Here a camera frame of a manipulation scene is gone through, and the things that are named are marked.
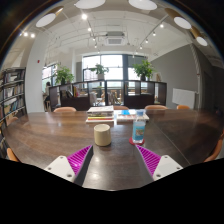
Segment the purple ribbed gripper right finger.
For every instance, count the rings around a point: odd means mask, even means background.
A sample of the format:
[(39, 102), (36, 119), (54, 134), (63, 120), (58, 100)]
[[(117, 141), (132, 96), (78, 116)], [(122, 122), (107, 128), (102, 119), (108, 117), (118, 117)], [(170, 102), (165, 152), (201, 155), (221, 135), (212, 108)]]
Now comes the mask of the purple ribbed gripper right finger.
[(135, 156), (146, 184), (182, 169), (182, 166), (169, 155), (159, 156), (151, 150), (139, 145), (136, 146)]

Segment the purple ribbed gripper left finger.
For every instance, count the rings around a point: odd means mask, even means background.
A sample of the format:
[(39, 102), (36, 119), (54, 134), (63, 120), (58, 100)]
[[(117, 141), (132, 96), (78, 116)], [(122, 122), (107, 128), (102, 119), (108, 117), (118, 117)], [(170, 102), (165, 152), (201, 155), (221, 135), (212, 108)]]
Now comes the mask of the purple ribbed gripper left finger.
[(93, 156), (93, 146), (86, 146), (70, 156), (57, 157), (45, 171), (82, 186)]

